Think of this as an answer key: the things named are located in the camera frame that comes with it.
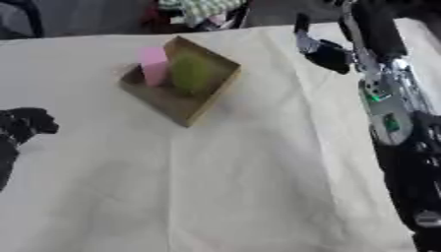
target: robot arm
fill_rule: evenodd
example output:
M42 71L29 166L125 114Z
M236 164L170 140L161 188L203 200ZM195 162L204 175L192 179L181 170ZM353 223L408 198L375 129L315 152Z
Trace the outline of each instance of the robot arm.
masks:
M441 117L419 88L406 46L381 1L340 0L342 32L351 49L308 35L309 19L297 17L301 53L341 74L361 73L360 99L391 200L413 232L418 251L441 251Z

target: pink cube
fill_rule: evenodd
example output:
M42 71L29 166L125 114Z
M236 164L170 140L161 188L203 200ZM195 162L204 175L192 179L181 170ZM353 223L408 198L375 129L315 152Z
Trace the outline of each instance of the pink cube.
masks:
M168 68L165 50L162 47L144 48L141 52L141 67L148 86L161 85Z

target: tennis ball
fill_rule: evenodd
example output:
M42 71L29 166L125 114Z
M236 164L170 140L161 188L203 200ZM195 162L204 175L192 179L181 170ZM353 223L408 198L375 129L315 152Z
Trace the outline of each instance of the tennis ball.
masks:
M174 86L182 93L195 95L203 91L210 80L206 59L190 52L181 52L171 59L171 76Z

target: white fabric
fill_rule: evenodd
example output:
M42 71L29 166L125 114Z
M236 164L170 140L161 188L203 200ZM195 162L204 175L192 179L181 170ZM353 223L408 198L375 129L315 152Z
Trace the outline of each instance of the white fabric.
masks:
M420 23L400 29L441 100L438 43ZM359 77L307 62L291 30L186 35L243 67L190 129L118 86L143 46L173 35L1 44L0 107L47 108L61 131L22 147L0 194L0 250L413 251L373 155ZM335 24L314 33L344 40Z

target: cardboard tray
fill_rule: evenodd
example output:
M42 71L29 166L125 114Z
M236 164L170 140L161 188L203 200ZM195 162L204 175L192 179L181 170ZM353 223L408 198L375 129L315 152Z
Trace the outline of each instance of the cardboard tray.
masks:
M182 52L191 52L216 64L216 68L211 72L211 79L207 83L208 91L197 96L182 95L171 84L171 78L167 78L163 85L151 88L145 84L139 65L122 78L121 87L178 124L190 127L237 77L240 65L181 36L169 41L164 49L168 59Z

